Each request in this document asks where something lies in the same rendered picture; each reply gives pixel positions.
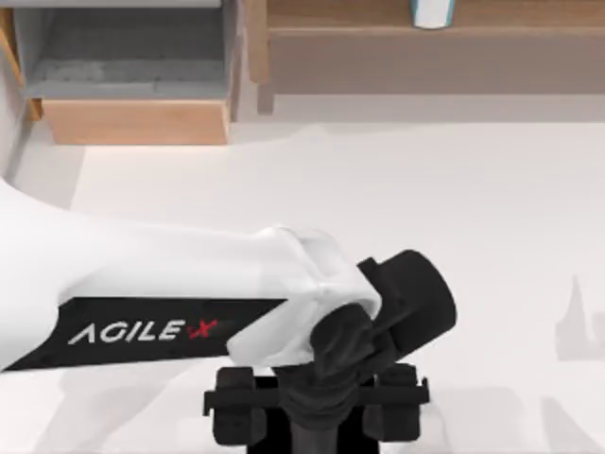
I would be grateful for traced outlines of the white and blue cup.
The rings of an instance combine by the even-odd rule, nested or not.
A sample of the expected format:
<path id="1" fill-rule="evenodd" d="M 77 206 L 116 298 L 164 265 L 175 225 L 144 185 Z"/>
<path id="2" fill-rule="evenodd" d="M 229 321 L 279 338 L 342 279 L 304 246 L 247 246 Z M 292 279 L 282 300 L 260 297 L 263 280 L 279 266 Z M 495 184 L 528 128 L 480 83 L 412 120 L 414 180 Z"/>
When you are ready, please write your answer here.
<path id="1" fill-rule="evenodd" d="M 409 0 L 412 24 L 420 29 L 451 25 L 457 0 Z"/>

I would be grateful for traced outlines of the wooden open shelf unit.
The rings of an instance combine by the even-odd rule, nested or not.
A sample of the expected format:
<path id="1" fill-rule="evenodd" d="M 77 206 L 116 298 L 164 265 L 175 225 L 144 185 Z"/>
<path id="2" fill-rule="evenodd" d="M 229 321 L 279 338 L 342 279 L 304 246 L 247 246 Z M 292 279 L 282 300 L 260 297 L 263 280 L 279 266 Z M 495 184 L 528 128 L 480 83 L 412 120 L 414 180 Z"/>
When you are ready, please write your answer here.
<path id="1" fill-rule="evenodd" d="M 605 95 L 605 0 L 242 0 L 258 109 L 287 96 Z"/>

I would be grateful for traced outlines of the wooden cupboard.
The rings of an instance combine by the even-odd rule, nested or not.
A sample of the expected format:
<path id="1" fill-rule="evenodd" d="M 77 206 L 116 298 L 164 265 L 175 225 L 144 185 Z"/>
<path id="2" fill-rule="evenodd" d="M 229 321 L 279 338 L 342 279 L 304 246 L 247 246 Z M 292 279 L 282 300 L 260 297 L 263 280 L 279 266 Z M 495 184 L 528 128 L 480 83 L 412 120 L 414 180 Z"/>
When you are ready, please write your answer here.
<path id="1" fill-rule="evenodd" d="M 7 57 L 9 67 L 20 88 L 23 87 L 24 78 L 19 63 L 18 44 L 15 34 L 13 8 L 0 6 L 0 45 Z M 42 101 L 39 98 L 26 99 L 26 119 L 37 122 L 43 117 Z"/>

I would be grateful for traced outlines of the pale wooden drawer front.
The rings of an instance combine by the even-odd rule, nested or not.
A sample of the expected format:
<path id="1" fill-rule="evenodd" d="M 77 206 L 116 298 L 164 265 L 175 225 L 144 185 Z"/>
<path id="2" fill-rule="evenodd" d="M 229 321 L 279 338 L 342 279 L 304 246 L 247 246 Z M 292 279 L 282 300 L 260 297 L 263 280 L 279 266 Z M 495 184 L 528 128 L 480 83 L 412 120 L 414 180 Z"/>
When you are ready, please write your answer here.
<path id="1" fill-rule="evenodd" d="M 45 99 L 43 113 L 62 145 L 225 145 L 228 100 Z"/>

